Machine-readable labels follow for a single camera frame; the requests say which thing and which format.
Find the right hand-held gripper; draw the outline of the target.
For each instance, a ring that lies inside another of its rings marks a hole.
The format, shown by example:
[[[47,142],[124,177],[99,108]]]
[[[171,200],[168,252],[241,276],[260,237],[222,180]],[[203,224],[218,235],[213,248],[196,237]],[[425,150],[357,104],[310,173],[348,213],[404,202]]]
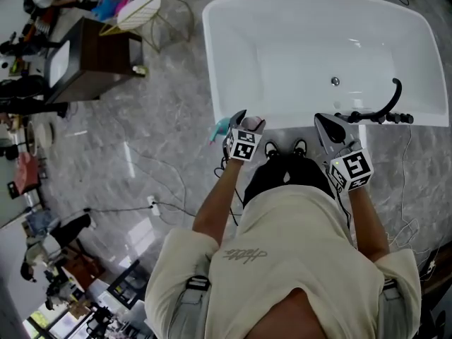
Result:
[[[322,147],[331,153],[326,169],[336,186],[342,191],[352,191],[367,185],[374,167],[368,150],[354,138],[349,123],[331,114],[316,113],[314,126]]]

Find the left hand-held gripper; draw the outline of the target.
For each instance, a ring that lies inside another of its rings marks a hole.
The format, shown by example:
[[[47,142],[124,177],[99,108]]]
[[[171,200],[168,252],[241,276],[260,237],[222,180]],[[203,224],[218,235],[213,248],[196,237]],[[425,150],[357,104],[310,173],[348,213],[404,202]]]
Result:
[[[263,130],[266,127],[266,120],[260,120],[255,132],[251,132],[246,131],[246,128],[242,125],[245,117],[246,110],[243,109],[230,118],[229,130],[222,143],[222,151],[226,161],[235,159],[250,162],[257,151]]]

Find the white bathtub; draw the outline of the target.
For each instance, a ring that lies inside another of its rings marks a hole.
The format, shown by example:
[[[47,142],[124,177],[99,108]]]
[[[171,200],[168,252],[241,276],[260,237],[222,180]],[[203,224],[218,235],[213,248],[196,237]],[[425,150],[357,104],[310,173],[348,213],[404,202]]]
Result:
[[[448,93],[424,16],[383,0],[214,0],[203,10],[213,114],[246,110],[268,129],[317,113],[395,112],[448,126]]]

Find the person's right forearm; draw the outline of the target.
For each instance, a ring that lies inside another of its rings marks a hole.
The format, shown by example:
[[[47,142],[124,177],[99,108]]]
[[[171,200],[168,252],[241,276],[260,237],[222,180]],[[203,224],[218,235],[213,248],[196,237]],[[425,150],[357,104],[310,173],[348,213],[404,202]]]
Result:
[[[355,225],[358,251],[376,262],[389,254],[386,231],[367,190],[362,186],[348,192]]]

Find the person's left forearm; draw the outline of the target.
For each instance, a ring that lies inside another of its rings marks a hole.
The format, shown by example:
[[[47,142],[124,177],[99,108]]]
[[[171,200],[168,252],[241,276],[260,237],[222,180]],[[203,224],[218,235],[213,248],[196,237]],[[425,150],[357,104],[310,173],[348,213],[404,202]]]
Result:
[[[198,210],[192,230],[222,244],[236,183],[243,162],[230,159],[225,170]]]

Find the black bathtub faucet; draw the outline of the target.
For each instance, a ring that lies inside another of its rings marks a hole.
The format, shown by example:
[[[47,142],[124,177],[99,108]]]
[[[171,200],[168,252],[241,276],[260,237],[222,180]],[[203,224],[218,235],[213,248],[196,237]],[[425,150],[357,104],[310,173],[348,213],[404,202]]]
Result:
[[[399,79],[393,78],[392,83],[395,85],[395,92],[393,94],[393,97],[389,100],[389,102],[380,110],[376,112],[367,112],[362,113],[358,111],[353,111],[349,115],[344,115],[339,112],[335,113],[334,116],[342,119],[343,121],[346,121],[349,124],[357,124],[364,120],[369,120],[371,122],[377,123],[377,124],[383,124],[385,121],[388,121],[390,123],[399,124],[413,124],[414,123],[414,117],[411,114],[405,114],[405,113],[392,113],[392,109],[396,106],[398,103],[401,93],[402,93],[402,83]]]

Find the teal plastic bottle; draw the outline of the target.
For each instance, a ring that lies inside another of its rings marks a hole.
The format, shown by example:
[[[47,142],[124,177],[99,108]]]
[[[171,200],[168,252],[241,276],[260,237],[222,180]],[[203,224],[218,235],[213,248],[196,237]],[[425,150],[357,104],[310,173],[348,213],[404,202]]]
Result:
[[[209,137],[209,144],[213,144],[217,136],[226,136],[230,126],[230,118],[225,117],[215,124],[215,127]]]

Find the person's black trousers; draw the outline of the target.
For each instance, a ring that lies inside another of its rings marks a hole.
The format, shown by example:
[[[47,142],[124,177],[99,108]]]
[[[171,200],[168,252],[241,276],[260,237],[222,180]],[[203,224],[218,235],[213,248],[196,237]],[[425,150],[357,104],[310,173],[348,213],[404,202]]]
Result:
[[[264,191],[287,185],[313,186],[335,198],[321,168],[312,159],[292,153],[275,155],[256,169],[245,189],[243,208]]]

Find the person's cream shirt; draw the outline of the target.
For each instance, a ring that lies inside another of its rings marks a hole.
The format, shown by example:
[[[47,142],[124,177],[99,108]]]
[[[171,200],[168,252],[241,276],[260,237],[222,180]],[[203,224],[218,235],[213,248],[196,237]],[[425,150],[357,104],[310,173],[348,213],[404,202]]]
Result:
[[[157,339],[245,339],[295,289],[329,339],[412,339],[421,289],[414,254],[376,262],[354,248],[335,201],[287,185],[253,198],[233,239],[176,227],[145,294]]]

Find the dark wooden sink cabinet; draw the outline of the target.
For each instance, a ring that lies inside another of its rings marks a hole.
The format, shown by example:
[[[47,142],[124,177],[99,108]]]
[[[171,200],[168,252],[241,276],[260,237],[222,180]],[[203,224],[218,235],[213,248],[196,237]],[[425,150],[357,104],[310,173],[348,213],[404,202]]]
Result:
[[[97,100],[113,87],[139,75],[142,38],[132,32],[100,35],[103,24],[80,18],[52,49],[45,62],[47,105]]]

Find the round beige stool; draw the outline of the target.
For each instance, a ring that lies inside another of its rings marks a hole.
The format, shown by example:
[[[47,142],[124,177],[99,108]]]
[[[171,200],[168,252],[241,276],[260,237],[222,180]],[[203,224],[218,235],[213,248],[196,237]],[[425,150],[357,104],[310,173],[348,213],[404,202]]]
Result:
[[[50,148],[54,142],[54,129],[51,122],[39,123],[35,127],[35,137],[42,148]]]

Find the red box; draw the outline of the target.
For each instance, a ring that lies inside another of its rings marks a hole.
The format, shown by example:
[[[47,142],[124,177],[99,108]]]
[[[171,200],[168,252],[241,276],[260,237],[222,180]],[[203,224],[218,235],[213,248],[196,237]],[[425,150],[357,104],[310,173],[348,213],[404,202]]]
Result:
[[[14,183],[20,195],[38,185],[38,159],[35,156],[28,152],[18,154],[18,169]]]

